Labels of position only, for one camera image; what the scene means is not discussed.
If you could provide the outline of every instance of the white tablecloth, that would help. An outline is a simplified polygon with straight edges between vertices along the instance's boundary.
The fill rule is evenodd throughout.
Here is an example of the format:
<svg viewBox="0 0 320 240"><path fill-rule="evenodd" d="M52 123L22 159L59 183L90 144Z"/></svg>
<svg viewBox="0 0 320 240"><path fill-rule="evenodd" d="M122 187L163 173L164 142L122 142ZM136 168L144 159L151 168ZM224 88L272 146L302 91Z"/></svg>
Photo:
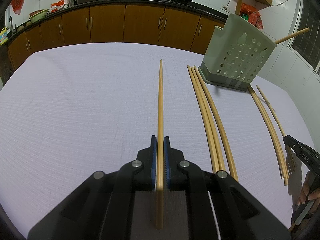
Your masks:
<svg viewBox="0 0 320 240"><path fill-rule="evenodd" d="M188 51L130 43L74 45L31 55L0 92L0 203L17 229L26 237L94 171L116 171L134 160L138 150L149 147L151 135L157 132L160 59L164 135L186 159L211 171L187 71L187 64L199 66L202 58ZM256 84L285 132L314 147L288 94L258 76L252 87ZM229 139L239 182L289 227L306 167L299 167L284 187L270 135L250 94L208 88ZM179 214L169 216L180 220L171 230L179 223L186 227ZM152 232L160 234L149 227L146 239ZM133 238L142 239L140 234Z"/></svg>

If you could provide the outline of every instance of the yellow detergent bottle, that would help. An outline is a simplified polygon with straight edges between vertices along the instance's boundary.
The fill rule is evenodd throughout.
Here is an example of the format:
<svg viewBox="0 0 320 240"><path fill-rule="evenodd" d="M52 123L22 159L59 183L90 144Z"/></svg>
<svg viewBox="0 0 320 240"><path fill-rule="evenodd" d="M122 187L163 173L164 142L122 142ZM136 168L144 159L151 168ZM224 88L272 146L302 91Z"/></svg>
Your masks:
<svg viewBox="0 0 320 240"><path fill-rule="evenodd" d="M0 45L3 45L8 39L7 28L4 27L0 32Z"/></svg>

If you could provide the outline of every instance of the electrical outlet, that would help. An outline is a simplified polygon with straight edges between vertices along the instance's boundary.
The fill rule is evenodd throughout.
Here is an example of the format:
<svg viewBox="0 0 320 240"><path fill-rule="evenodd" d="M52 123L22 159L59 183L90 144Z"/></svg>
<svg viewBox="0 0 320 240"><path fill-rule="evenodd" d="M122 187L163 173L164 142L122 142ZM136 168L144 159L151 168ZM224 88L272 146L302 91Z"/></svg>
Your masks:
<svg viewBox="0 0 320 240"><path fill-rule="evenodd" d="M223 4L221 5L221 9L228 12L228 13L230 12L230 8L224 6Z"/></svg>

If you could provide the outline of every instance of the silver screw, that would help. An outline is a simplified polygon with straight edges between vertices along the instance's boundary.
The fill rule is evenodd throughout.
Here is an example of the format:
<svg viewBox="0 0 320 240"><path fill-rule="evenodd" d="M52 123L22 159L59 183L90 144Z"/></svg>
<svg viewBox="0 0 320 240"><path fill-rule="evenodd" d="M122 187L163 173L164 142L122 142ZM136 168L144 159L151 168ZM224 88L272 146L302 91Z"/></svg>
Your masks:
<svg viewBox="0 0 320 240"><path fill-rule="evenodd" d="M140 166L142 165L142 162L139 161L139 160L135 160L135 161L133 161L133 162L131 163L131 165L132 165L133 167L135 167L135 168L138 168L138 167L140 167Z"/></svg>
<svg viewBox="0 0 320 240"><path fill-rule="evenodd" d="M188 161L181 161L181 162L179 163L179 165L180 165L181 167L183 167L183 168L186 168L186 167L188 167L188 166L190 165L190 163L189 163Z"/></svg>
<svg viewBox="0 0 320 240"><path fill-rule="evenodd" d="M103 177L103 172L102 171L96 171L94 174L93 174L93 177L95 179L101 179Z"/></svg>
<svg viewBox="0 0 320 240"><path fill-rule="evenodd" d="M225 171L218 171L218 177L219 178L226 178L228 176L228 173L226 173Z"/></svg>

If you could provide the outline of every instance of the black countertop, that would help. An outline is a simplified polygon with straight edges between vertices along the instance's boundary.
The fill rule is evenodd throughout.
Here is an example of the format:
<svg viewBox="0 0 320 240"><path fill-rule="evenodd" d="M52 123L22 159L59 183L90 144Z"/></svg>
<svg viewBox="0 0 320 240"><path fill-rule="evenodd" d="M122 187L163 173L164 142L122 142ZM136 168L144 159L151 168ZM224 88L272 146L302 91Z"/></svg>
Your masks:
<svg viewBox="0 0 320 240"><path fill-rule="evenodd" d="M99 0L99 1L94 1L94 2L88 2L88 3L82 3L82 4L78 4L78 5L74 5L65 9L62 9L60 11L54 12L54 13L48 13L44 18L28 25L27 27L25 27L24 29L22 29L21 31L15 33L13 36L11 36L10 38L8 38L6 45L8 45L11 41L13 41L19 34L23 33L24 31L34 27L35 25L49 19L52 17L55 17L57 15L60 15L62 13L71 11L71 10L75 10L75 9L80 9L80 8L84 8L84 7L88 7L88 6L94 6L94 5L103 5L103 4L110 4L110 3L148 3L148 4L158 4L158 5L164 5L164 6L170 6L170 7L174 7L174 8L179 8L179 9L183 9L186 11L190 11L190 12L195 12L195 13L199 13L199 14L204 14L207 15L209 17L212 17L216 20L222 21L222 22L226 22L228 15L221 13L215 9L212 9L210 7L207 7L205 5L201 5L199 3L195 3L192 1L189 1L187 3L180 3L180 2L176 2L174 0Z"/></svg>

